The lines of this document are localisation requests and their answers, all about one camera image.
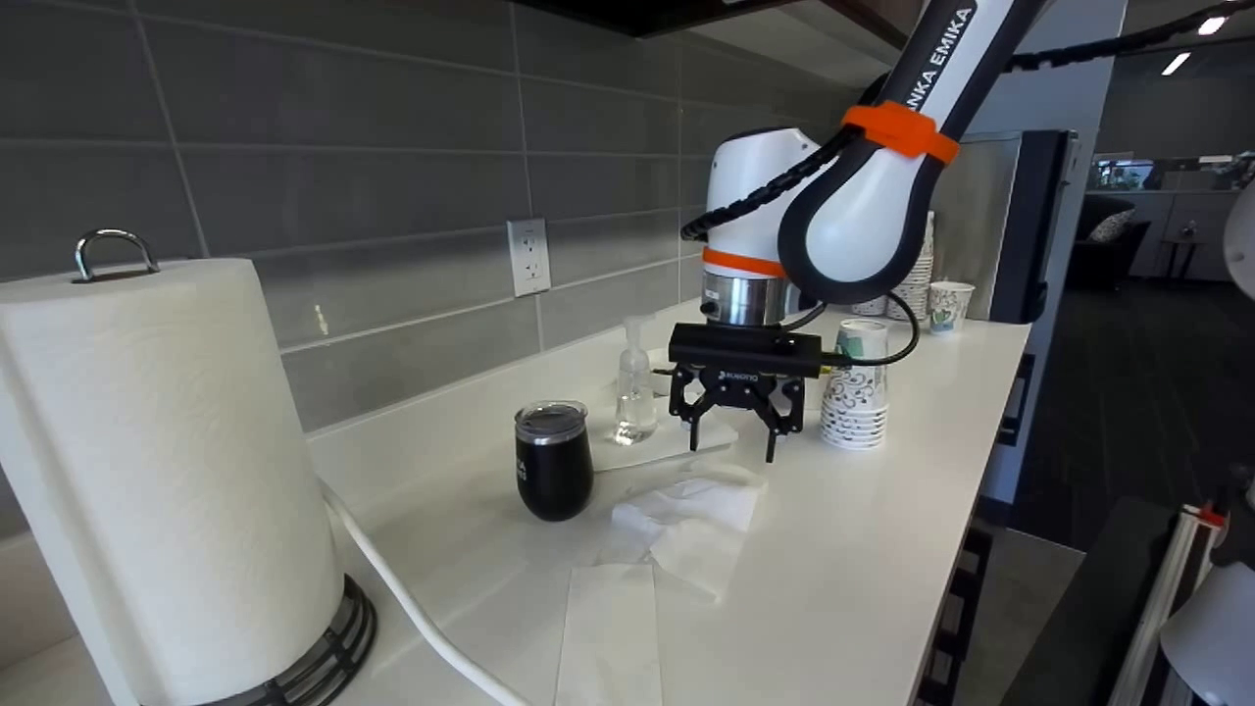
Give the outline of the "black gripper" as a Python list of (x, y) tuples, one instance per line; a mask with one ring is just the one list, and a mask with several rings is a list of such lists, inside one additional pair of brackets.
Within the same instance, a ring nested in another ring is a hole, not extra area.
[(766, 424), (766, 464), (778, 458), (778, 438), (804, 429), (804, 379), (784, 373), (672, 373), (672, 412), (690, 424), (690, 450), (703, 447), (703, 416), (711, 409), (750, 409)]

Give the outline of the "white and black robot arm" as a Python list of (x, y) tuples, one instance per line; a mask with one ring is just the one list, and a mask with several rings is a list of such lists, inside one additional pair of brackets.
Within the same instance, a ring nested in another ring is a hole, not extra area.
[[(717, 145), (704, 212), (683, 226), (703, 241), (703, 327), (683, 322), (665, 341), (672, 412), (693, 438), (711, 409), (744, 409), (778, 442), (804, 429), (804, 379), (823, 366), (880, 368), (916, 348), (916, 313), (895, 285), (920, 255), (936, 175), (1040, 8), (929, 0), (895, 71), (826, 143), (750, 128)], [(823, 348), (788, 328), (788, 293), (814, 309), (889, 300), (911, 341), (882, 356)]]

